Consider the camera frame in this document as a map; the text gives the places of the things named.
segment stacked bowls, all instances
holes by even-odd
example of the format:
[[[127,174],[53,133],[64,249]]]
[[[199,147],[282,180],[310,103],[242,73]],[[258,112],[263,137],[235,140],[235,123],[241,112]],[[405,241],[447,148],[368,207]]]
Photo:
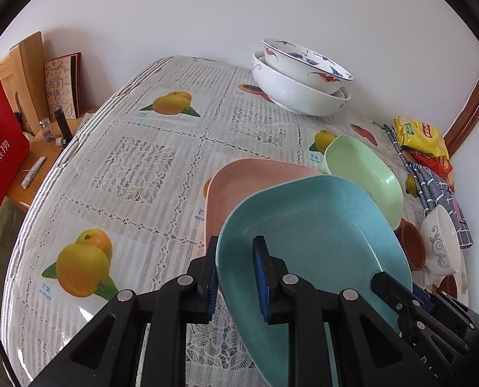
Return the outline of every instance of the stacked bowls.
[[[300,115],[327,116],[350,100],[352,75],[324,55],[288,41],[265,38],[252,56],[259,88],[278,106]]]

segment gray dish towel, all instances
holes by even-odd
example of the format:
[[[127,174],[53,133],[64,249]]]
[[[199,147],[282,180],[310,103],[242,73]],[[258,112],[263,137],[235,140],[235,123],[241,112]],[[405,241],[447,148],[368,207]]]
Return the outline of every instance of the gray dish towel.
[[[390,126],[385,125],[385,131],[397,151],[399,158],[403,162],[404,167],[408,173],[413,176],[415,185],[417,186],[418,197],[424,207],[424,216],[429,214],[437,205],[442,205],[449,213],[455,226],[458,241],[460,242],[460,248],[468,249],[471,247],[473,241],[471,233],[467,227],[467,222],[447,183],[445,183],[431,169],[421,164],[411,163],[406,160],[403,155],[403,149],[397,142],[394,130]]]

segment blue plastic dish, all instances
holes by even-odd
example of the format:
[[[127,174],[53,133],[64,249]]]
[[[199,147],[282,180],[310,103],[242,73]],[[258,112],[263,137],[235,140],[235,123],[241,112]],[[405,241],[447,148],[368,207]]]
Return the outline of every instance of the blue plastic dish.
[[[252,239],[258,235],[265,236],[270,255],[283,259],[289,272],[324,291],[355,289],[398,331],[397,314],[370,290],[370,280],[384,270],[411,290],[410,269],[385,217],[365,192],[325,175],[257,192],[223,225],[216,266],[236,328],[272,387],[288,385],[288,326],[267,325],[259,308],[252,264]],[[328,344],[332,351],[330,339]],[[337,385],[334,365],[331,372]]]

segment snack bag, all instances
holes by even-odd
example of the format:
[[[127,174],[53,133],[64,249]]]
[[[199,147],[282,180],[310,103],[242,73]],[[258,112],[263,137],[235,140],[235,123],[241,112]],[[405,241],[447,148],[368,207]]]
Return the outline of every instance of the snack bag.
[[[434,126],[398,116],[394,119],[397,142],[401,146],[413,148],[433,157],[445,157],[449,153],[440,131]]]
[[[444,179],[451,192],[455,191],[455,184],[453,181],[453,166],[445,157],[430,157],[424,153],[416,150],[410,150],[410,154],[415,161],[423,166],[430,168],[438,176]]]

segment yellow snack package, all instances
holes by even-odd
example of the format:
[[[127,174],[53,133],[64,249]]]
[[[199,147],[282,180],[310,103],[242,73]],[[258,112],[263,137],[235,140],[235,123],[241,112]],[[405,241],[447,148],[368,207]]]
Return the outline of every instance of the yellow snack package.
[[[394,119],[394,126],[397,142],[401,146],[413,148],[433,157],[444,156],[449,160],[442,134],[434,126],[402,116]]]

